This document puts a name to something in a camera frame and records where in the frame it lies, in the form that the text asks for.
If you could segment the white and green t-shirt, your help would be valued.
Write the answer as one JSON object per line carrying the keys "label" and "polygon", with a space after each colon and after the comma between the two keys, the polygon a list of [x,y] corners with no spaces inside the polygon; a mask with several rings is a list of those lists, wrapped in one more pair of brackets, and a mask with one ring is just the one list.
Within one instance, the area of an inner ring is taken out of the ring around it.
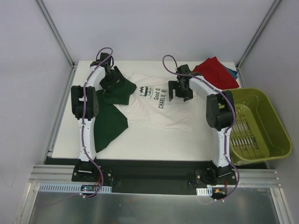
{"label": "white and green t-shirt", "polygon": [[107,148],[132,124],[191,132],[195,99],[169,100],[168,81],[163,77],[127,73],[107,90],[98,90],[95,151]]}

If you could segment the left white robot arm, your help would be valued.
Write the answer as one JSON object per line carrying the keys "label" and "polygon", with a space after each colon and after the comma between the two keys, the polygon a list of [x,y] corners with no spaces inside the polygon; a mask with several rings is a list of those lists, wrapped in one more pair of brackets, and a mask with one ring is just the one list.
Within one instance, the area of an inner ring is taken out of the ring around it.
{"label": "left white robot arm", "polygon": [[112,53],[98,53],[83,83],[71,87],[71,111],[78,121],[80,132],[78,159],[84,162],[95,160],[97,155],[93,129],[100,107],[96,92],[107,91],[124,81],[120,70],[113,65]]}

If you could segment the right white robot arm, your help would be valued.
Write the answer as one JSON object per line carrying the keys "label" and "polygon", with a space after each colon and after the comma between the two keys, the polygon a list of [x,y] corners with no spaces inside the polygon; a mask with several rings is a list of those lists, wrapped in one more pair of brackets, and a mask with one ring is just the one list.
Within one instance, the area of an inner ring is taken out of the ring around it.
{"label": "right white robot arm", "polygon": [[212,159],[217,169],[210,172],[211,181],[221,184],[227,178],[224,167],[229,166],[229,137],[236,120],[232,93],[223,91],[209,83],[197,72],[191,72],[187,64],[176,68],[176,81],[169,81],[169,100],[174,97],[184,101],[193,99],[197,93],[206,101],[206,121],[213,131],[215,155]]}

